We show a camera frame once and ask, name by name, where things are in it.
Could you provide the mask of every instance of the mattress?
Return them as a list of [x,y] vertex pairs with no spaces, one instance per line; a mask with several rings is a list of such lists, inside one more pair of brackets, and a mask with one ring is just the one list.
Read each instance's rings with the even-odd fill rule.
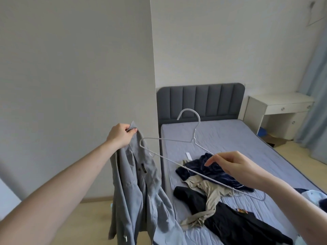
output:
[[[161,137],[191,140],[195,126],[196,122],[164,124],[161,127]],[[241,120],[201,122],[197,127],[196,140],[199,145],[212,153],[237,150],[294,188],[321,191],[273,148],[257,137]],[[161,146],[163,156],[175,162],[187,159],[186,152],[190,153],[192,159],[197,159],[205,153],[203,149],[192,143],[162,140]],[[181,222],[191,213],[185,203],[173,196],[176,186],[187,186],[175,172],[177,167],[178,165],[163,159],[162,180],[165,182],[165,191],[174,207],[177,221]],[[258,190],[250,194],[260,198],[264,196],[264,193]],[[292,224],[268,195],[263,202],[246,195],[223,197],[221,202],[231,208],[241,208],[253,212],[256,218],[275,227],[293,240],[297,236]],[[186,230],[185,238],[187,244],[222,244],[220,239],[206,227]]]

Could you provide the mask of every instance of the light blue curtain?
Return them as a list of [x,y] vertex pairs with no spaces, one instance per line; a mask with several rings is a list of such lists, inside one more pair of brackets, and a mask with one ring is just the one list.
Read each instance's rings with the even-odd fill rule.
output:
[[315,103],[295,141],[302,147],[309,148],[312,158],[327,164],[327,27],[303,77],[299,92],[312,96]]

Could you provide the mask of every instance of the clothes hanger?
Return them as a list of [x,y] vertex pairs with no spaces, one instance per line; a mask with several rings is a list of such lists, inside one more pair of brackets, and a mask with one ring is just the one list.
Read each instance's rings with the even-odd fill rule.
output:
[[214,179],[211,179],[210,177],[207,177],[207,176],[205,176],[205,175],[203,175],[203,174],[200,174],[200,173],[198,173],[198,172],[196,172],[196,171],[194,171],[194,170],[192,170],[192,169],[189,169],[188,167],[185,167],[184,165],[181,165],[181,164],[179,164],[179,163],[177,163],[177,162],[174,162],[174,161],[172,161],[172,160],[170,160],[170,159],[168,159],[168,158],[166,158],[166,157],[164,157],[164,156],[162,156],[162,155],[159,155],[159,154],[157,154],[156,152],[153,152],[153,151],[149,150],[148,148],[145,148],[145,147],[142,145],[142,141],[143,141],[144,139],[167,140],[167,141],[176,141],[176,142],[184,142],[184,143],[193,143],[193,142],[194,142],[194,144],[197,145],[198,147],[200,147],[200,148],[202,148],[203,150],[205,150],[206,152],[208,152],[208,153],[214,155],[215,153],[211,153],[209,150],[207,150],[207,149],[203,148],[201,145],[199,145],[199,144],[197,143],[196,138],[195,138],[195,132],[196,132],[196,130],[197,130],[197,127],[198,127],[199,124],[200,124],[200,115],[199,115],[196,111],[194,111],[193,109],[185,108],[185,109],[183,109],[183,110],[180,112],[180,114],[178,115],[177,120],[180,119],[180,117],[181,117],[181,115],[182,115],[182,113],[183,113],[184,111],[191,111],[191,112],[195,113],[195,115],[198,117],[198,123],[197,123],[197,125],[195,126],[195,128],[194,128],[194,130],[193,130],[193,137],[192,137],[191,141],[175,140],[175,139],[168,139],[168,138],[144,137],[144,138],[142,138],[142,139],[140,140],[140,147],[143,148],[143,149],[145,149],[145,150],[147,150],[147,151],[149,151],[149,154],[150,154],[152,157],[154,157],[155,155],[160,156],[161,158],[164,158],[164,159],[166,159],[166,160],[168,160],[168,161],[170,161],[170,162],[172,162],[172,163],[174,163],[174,164],[177,164],[177,165],[179,165],[180,167],[185,168],[185,169],[187,169],[188,171],[191,171],[191,172],[193,172],[193,173],[195,173],[195,174],[197,174],[197,175],[200,175],[201,177],[203,177],[203,178],[205,178],[205,179],[208,179],[208,180],[210,180],[210,181],[213,181],[213,182],[215,182],[215,183],[217,183],[217,184],[223,185],[223,186],[225,186],[225,187],[231,189],[231,190],[232,190],[232,193],[233,193],[233,196],[236,196],[236,197],[240,197],[240,196],[241,196],[241,195],[236,195],[236,194],[235,194],[235,191],[236,191],[236,192],[239,192],[239,193],[241,193],[241,194],[247,195],[247,196],[249,196],[249,197],[251,197],[251,198],[254,198],[254,199],[257,199],[257,200],[260,200],[260,201],[264,201],[264,200],[266,199],[266,193],[265,193],[265,192],[264,192],[264,197],[263,197],[262,199],[257,198],[257,197],[255,197],[255,196],[252,196],[252,195],[248,194],[248,193],[245,193],[245,192],[242,192],[242,191],[240,191],[240,190],[238,190],[238,189],[235,189],[235,188],[233,188],[233,187],[231,187],[231,186],[225,185],[225,184],[223,184],[223,183],[221,183],[221,182],[219,182],[219,181],[215,181]]

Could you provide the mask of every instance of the gray upholstered headboard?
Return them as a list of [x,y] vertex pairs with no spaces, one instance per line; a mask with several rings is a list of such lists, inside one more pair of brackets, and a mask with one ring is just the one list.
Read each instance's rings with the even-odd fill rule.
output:
[[241,83],[162,87],[157,92],[159,132],[162,124],[198,120],[190,111],[177,120],[184,108],[195,110],[201,121],[237,119],[244,90]]

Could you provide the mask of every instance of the drawer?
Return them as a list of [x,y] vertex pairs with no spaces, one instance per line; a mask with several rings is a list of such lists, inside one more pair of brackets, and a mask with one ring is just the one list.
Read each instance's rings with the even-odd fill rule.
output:
[[291,103],[281,105],[269,105],[266,108],[265,115],[279,113],[298,113],[309,111],[313,102]]

